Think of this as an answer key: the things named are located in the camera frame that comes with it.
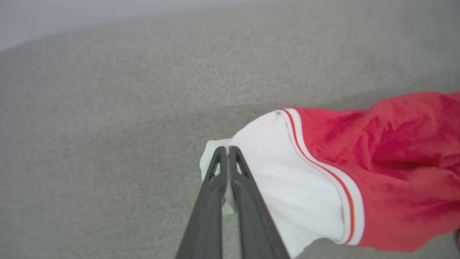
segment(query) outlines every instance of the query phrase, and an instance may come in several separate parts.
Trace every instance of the striped trim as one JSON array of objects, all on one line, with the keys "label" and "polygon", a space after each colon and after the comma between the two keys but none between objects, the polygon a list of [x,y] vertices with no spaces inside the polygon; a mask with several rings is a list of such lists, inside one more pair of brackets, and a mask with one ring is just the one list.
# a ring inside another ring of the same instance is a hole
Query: striped trim
[{"label": "striped trim", "polygon": [[316,160],[305,146],[302,120],[299,113],[293,109],[278,110],[286,120],[294,149],[308,164],[324,174],[336,187],[343,206],[345,229],[338,244],[357,245],[364,232],[364,205],[361,192],[356,183],[343,171]]}]

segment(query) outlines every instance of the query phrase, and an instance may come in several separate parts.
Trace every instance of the gray fabric surface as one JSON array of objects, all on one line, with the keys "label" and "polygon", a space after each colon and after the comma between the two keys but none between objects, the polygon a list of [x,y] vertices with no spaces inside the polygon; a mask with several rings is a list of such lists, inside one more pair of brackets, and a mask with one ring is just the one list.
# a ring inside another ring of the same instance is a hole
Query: gray fabric surface
[{"label": "gray fabric surface", "polygon": [[[292,105],[460,82],[455,0],[310,0],[82,29],[0,54],[0,258],[173,258],[207,140]],[[224,254],[238,258],[236,218]],[[457,258],[318,241],[301,258]]]}]

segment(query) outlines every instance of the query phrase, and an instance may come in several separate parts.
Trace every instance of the cloth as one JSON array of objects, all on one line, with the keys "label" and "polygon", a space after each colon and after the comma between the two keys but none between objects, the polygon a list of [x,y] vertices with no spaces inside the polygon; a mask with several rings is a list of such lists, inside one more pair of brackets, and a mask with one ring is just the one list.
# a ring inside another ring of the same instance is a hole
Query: cloth
[{"label": "cloth", "polygon": [[458,93],[274,111],[226,143],[243,152],[292,257],[322,237],[408,252],[460,226]]}]

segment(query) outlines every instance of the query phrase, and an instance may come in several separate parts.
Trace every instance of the red garment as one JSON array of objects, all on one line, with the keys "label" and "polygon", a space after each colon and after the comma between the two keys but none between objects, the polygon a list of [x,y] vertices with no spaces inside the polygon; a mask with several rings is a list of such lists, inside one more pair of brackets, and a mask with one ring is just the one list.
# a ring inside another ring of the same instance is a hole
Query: red garment
[{"label": "red garment", "polygon": [[282,112],[298,153],[342,197],[345,243],[409,252],[460,227],[460,93]]}]

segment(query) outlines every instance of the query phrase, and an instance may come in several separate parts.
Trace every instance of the white fabric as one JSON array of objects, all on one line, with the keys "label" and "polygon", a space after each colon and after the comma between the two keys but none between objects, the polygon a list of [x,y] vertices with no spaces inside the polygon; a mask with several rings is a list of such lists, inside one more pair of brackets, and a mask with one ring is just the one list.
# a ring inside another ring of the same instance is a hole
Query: white fabric
[{"label": "white fabric", "polygon": [[209,165],[214,149],[222,144],[241,149],[292,258],[316,239],[342,238],[339,193],[322,173],[299,157],[282,115],[267,113],[230,141],[208,142],[200,162],[202,174],[206,174],[204,165]]}]

